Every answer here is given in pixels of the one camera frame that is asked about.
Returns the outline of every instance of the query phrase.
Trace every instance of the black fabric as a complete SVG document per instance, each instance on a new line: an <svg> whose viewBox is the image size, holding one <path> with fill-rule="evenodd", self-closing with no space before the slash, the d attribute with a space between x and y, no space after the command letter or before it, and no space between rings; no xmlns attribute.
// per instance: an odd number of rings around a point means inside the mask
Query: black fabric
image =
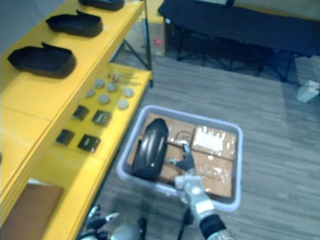
<svg viewBox="0 0 320 240"><path fill-rule="evenodd" d="M200 222L200 229L205 239L212 234L226 229L224 222L217 214L207 216Z"/></svg>
<svg viewBox="0 0 320 240"><path fill-rule="evenodd" d="M165 0L158 11L192 32L302 55L320 54L320 21L198 0Z"/></svg>

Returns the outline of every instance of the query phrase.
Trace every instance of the white box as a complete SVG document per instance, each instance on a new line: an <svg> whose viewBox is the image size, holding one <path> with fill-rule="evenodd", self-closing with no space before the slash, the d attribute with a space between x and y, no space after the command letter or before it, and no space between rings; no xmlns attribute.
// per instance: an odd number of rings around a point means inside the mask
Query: white box
<svg viewBox="0 0 320 240"><path fill-rule="evenodd" d="M308 81L305 85L299 88L297 99L300 102L307 103L319 94L319 83Z"/></svg>

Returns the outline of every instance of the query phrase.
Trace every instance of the yellow shelving unit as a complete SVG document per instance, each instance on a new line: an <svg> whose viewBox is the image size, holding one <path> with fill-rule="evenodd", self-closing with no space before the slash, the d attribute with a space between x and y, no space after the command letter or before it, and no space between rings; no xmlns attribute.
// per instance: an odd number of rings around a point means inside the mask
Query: yellow shelving unit
<svg viewBox="0 0 320 240"><path fill-rule="evenodd" d="M93 38L68 35L50 30L42 21L1 56L1 225L33 176L64 188L44 238L72 239L77 234L151 77L150 71L108 65L144 9L143 1L128 1L122 9L108 11L67 0L47 18L80 10L100 16L102 32ZM41 46L41 42L72 51L76 67L69 76L36 76L15 69L7 60L14 50ZM79 103L97 108L96 101L83 98L96 78L106 78L103 74L107 71L131 73L132 81L138 82L128 86L134 89L134 96L128 99L129 107L120 110L113 103L121 97L119 89L110 94L111 103L106 106L112 114L108 127L94 126L91 111L84 125L77 125L71 119L73 112ZM76 132L70 146L52 146L63 128ZM95 154L77 148L81 131L92 131L93 136L101 139Z"/></svg>
<svg viewBox="0 0 320 240"><path fill-rule="evenodd" d="M128 85L134 90L133 97L126 98L128 108L122 110L116 106L117 101L124 98L122 88L127 87L126 84L119 83L118 90L113 93L107 92L105 88L96 89L94 97L85 98L80 103L89 110L84 120L71 118L65 125L65 129L75 134L69 145L54 144L32 175L38 180L64 189L44 233L45 240L75 238L151 76L149 71L114 63L110 63L107 69L98 75L108 83L110 80L106 73L132 74L131 81L137 85ZM98 96L105 93L110 96L110 102L106 105L98 104ZM92 122L97 110L111 113L107 126ZM101 140L94 153L77 147L84 134Z"/></svg>

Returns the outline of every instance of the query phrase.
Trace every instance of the white wall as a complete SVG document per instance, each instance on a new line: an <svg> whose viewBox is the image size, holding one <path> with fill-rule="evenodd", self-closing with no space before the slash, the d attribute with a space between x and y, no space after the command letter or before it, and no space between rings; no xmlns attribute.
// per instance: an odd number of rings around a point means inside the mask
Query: white wall
<svg viewBox="0 0 320 240"><path fill-rule="evenodd" d="M0 54L65 0L1 0Z"/></svg>

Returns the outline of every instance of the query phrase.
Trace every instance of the black curved cover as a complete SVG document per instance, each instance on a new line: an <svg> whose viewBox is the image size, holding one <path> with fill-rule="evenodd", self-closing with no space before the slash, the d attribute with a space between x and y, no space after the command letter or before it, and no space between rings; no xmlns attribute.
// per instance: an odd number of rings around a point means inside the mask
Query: black curved cover
<svg viewBox="0 0 320 240"><path fill-rule="evenodd" d="M111 11L117 11L125 5L125 0L79 0L79 2L83 5Z"/></svg>
<svg viewBox="0 0 320 240"><path fill-rule="evenodd" d="M76 13L77 15L52 16L46 20L46 23L53 31L84 37L94 37L102 31L103 24L99 16L86 14L79 10Z"/></svg>
<svg viewBox="0 0 320 240"><path fill-rule="evenodd" d="M65 78L76 66L76 58L69 49L41 43L43 48L26 46L13 51L9 62L22 71L35 75Z"/></svg>
<svg viewBox="0 0 320 240"><path fill-rule="evenodd" d="M147 126L132 164L135 175L147 180L158 178L167 151L168 134L168 127L161 118L155 119Z"/></svg>

